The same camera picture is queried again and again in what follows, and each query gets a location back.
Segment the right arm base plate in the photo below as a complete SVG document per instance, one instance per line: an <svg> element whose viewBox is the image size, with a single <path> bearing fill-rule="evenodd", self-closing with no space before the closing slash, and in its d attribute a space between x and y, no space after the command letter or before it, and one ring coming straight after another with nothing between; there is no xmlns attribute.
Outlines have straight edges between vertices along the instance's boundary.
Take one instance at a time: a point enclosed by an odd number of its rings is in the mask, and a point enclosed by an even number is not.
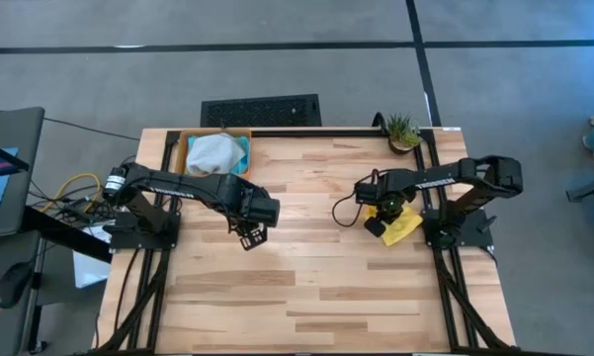
<svg viewBox="0 0 594 356"><path fill-rule="evenodd" d="M488 217L484 209L465 217L441 220L438 210L421 214L426 243L442 250L459 246L488 247L493 244L490 226L497 216Z"/></svg>

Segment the black perforated floor grate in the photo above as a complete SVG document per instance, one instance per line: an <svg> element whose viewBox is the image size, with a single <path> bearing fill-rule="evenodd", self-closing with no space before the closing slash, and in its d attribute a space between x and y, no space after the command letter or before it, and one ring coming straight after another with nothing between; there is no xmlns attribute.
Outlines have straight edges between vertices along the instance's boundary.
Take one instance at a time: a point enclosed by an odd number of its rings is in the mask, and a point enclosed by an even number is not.
<svg viewBox="0 0 594 356"><path fill-rule="evenodd" d="M317 94L205 101L202 128L321 127Z"/></svg>

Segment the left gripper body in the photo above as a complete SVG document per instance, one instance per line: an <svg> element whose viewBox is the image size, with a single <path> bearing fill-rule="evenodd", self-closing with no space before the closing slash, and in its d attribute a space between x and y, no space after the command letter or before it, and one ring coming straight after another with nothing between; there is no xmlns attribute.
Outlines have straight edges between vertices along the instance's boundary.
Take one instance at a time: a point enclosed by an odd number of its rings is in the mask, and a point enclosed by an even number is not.
<svg viewBox="0 0 594 356"><path fill-rule="evenodd" d="M276 227L280 210L280 201L271 198L265 191L245 190L230 212L229 220L232 225L256 223L266 227Z"/></svg>

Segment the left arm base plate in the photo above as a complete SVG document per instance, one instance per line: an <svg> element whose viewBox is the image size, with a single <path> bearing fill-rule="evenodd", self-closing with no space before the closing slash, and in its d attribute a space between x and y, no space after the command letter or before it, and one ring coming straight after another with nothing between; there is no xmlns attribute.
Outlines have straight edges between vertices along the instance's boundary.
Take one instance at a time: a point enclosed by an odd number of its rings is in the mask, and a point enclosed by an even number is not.
<svg viewBox="0 0 594 356"><path fill-rule="evenodd" d="M178 243L181 215L166 213L164 226L155 231L141 226L138 217L132 213L118 213L111 225L104 231L111 236L110 247L119 249L171 249Z"/></svg>

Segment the black computer mouse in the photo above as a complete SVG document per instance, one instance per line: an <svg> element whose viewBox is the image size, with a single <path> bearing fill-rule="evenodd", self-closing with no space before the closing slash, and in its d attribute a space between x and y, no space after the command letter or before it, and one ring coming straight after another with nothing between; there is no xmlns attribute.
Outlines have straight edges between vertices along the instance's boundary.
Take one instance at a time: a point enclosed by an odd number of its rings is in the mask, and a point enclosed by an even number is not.
<svg viewBox="0 0 594 356"><path fill-rule="evenodd" d="M0 279L0 309L11 309L21 300L33 275L30 262L18 262L5 272Z"/></svg>

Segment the orange translucent plastic bin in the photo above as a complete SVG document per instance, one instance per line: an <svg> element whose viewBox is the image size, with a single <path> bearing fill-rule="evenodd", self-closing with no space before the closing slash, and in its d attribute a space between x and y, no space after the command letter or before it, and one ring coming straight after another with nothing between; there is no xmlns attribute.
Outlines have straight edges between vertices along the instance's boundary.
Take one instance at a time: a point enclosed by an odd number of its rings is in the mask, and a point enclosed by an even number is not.
<svg viewBox="0 0 594 356"><path fill-rule="evenodd" d="M247 179L251 170L250 129L181 131L175 172L191 176L235 174Z"/></svg>

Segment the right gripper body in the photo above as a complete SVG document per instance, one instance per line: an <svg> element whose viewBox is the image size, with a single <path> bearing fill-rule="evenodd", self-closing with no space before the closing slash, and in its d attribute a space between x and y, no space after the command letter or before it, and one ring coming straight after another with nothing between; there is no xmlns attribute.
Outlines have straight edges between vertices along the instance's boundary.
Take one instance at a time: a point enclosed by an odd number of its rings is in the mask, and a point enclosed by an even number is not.
<svg viewBox="0 0 594 356"><path fill-rule="evenodd" d="M402 208L406 206L401 198L384 199L376 203L374 206L377 209L376 220L381 223L392 223L398 218L402 212Z"/></svg>

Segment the black aluminium table frame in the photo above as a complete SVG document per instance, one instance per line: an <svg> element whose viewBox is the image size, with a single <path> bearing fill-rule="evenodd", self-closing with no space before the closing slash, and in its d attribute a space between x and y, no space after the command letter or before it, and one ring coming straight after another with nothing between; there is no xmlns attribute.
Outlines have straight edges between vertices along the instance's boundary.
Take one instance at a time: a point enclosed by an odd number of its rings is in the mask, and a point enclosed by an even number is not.
<svg viewBox="0 0 594 356"><path fill-rule="evenodd" d="M247 181L281 204L268 239L245 251L226 218L197 201L145 193L182 215L173 249L111 248L104 342L83 356L334 356L449 352L515 356L494 264L476 246L442 250L422 224L387 247L364 228L354 185L376 170L428 169L467 157L462 134L423 131L397 156L369 128L253 128ZM134 163L175 172L179 135L143 132ZM471 189L418 191L421 216Z"/></svg>

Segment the yellow microfiber towel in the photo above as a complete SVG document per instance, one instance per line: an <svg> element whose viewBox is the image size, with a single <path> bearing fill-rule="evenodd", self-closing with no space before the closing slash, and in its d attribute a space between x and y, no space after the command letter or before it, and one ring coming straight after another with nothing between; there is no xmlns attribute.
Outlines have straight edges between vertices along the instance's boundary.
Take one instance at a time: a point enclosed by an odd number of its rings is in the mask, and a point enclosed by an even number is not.
<svg viewBox="0 0 594 356"><path fill-rule="evenodd" d="M423 223L422 217L408 206L404 206L400 216L391 223L377 221L376 214L375 207L367 208L363 214L364 227L387 247L395 245Z"/></svg>

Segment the small potted green plant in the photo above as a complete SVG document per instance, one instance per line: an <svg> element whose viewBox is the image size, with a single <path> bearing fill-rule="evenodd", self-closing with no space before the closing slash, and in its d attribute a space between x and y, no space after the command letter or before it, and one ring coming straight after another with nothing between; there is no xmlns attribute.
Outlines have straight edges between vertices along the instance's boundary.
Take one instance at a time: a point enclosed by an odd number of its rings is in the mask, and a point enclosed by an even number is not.
<svg viewBox="0 0 594 356"><path fill-rule="evenodd" d="M391 114L385 128L388 146L395 154L406 154L422 141L419 126L409 114Z"/></svg>

